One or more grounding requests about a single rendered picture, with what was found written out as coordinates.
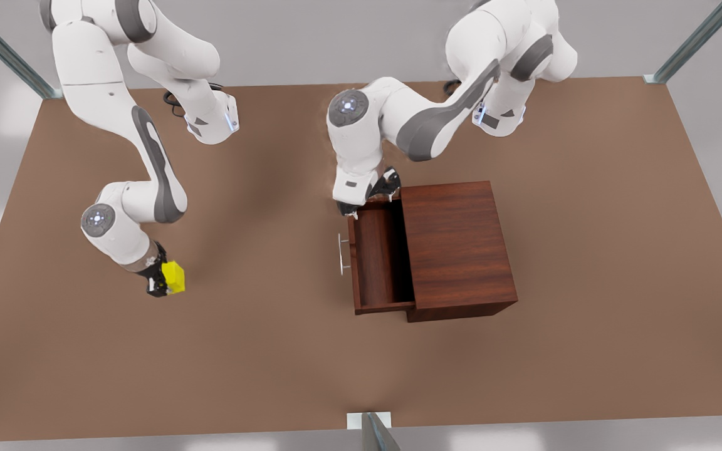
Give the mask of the yellow block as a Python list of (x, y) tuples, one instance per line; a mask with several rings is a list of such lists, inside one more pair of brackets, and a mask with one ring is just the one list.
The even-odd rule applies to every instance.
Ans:
[(184, 286), (184, 270), (176, 261), (163, 262), (161, 271), (167, 294), (177, 294), (183, 292)]

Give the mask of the brown wooden drawer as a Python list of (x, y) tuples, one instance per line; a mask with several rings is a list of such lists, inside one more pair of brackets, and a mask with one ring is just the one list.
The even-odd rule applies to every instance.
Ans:
[(347, 220), (355, 314), (413, 310), (416, 301), (401, 200), (373, 200)]

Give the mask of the brown wooden cabinet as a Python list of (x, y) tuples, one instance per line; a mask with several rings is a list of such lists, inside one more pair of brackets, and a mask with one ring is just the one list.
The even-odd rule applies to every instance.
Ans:
[(404, 187), (410, 323), (498, 314), (518, 300), (490, 182)]

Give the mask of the silver frame post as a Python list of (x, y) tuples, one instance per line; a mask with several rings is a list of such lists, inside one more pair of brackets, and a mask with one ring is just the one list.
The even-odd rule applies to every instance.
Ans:
[(647, 85), (666, 85), (685, 63), (722, 28), (722, 0), (710, 14), (694, 29), (693, 33), (653, 74), (642, 76)]
[(401, 451), (390, 431), (390, 412), (347, 413), (347, 429), (359, 429), (363, 451)]
[(0, 37), (0, 61), (42, 99), (63, 98), (62, 90), (49, 85), (2, 37)]

